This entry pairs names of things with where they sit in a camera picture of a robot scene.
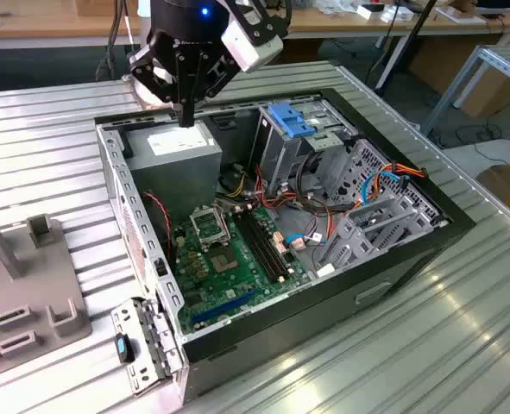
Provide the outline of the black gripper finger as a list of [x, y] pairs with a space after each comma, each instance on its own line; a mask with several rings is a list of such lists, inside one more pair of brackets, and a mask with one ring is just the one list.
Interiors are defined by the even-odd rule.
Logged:
[[185, 125], [194, 124], [195, 105], [206, 97], [215, 97], [237, 74], [235, 61], [226, 53], [220, 56], [199, 54], [197, 67], [189, 76], [185, 103]]
[[164, 70], [162, 78], [155, 72], [154, 50], [151, 46], [142, 47], [129, 55], [129, 71], [135, 81], [141, 84], [153, 96], [164, 104], [171, 104], [176, 113], [178, 124], [184, 125], [184, 104], [179, 97], [178, 83], [173, 75]]

